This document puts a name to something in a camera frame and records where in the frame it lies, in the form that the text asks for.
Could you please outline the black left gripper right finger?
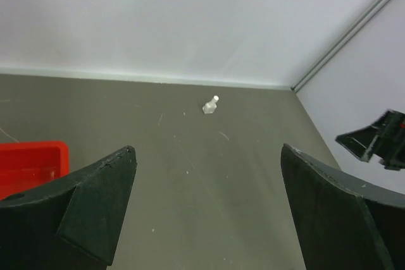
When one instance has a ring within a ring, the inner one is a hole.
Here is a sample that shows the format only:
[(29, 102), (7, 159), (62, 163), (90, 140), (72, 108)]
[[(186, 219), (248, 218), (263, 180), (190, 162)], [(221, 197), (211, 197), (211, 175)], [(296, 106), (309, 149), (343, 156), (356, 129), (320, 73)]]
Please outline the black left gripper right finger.
[(404, 269), (404, 194), (287, 144), (281, 170), (306, 269)]

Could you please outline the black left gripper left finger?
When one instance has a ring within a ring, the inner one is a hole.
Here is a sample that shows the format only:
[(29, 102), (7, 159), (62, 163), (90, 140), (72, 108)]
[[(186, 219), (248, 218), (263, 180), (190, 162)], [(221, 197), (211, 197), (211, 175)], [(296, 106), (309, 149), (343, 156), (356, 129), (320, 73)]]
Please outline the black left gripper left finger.
[(1, 200), (1, 269), (112, 265), (136, 169), (135, 149), (128, 145)]

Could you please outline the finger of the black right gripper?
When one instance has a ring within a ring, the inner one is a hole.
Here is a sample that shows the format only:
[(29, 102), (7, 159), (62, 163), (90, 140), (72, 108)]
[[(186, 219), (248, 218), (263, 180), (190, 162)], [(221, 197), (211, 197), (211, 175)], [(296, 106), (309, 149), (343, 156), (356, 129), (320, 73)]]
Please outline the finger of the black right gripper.
[(402, 112), (389, 109), (371, 125), (339, 135), (335, 141), (362, 162), (368, 163), (376, 155), (385, 169), (404, 169)]

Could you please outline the white nail polish bottle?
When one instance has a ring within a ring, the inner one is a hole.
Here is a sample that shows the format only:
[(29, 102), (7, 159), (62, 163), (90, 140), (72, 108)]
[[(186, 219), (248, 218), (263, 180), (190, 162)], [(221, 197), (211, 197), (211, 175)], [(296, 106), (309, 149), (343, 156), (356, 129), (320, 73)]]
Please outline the white nail polish bottle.
[(217, 108), (217, 103), (220, 100), (220, 98), (217, 95), (214, 95), (213, 98), (205, 103), (205, 105), (202, 107), (202, 111), (204, 114), (213, 114)]

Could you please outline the red plastic bin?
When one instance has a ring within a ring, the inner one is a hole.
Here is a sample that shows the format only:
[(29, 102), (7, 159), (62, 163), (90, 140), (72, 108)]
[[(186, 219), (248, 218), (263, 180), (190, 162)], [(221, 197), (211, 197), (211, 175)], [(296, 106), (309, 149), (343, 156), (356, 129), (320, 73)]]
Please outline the red plastic bin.
[(1, 199), (66, 176), (69, 166), (61, 141), (1, 144)]

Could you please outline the aluminium corner post right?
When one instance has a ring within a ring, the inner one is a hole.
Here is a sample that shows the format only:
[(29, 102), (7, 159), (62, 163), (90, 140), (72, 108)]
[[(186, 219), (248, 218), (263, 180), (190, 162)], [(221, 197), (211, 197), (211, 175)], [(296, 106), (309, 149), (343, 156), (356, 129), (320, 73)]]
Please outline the aluminium corner post right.
[(372, 0), (372, 2), (351, 22), (346, 30), (326, 49), (321, 56), (291, 86), (298, 93), (344, 46), (346, 46), (391, 0)]

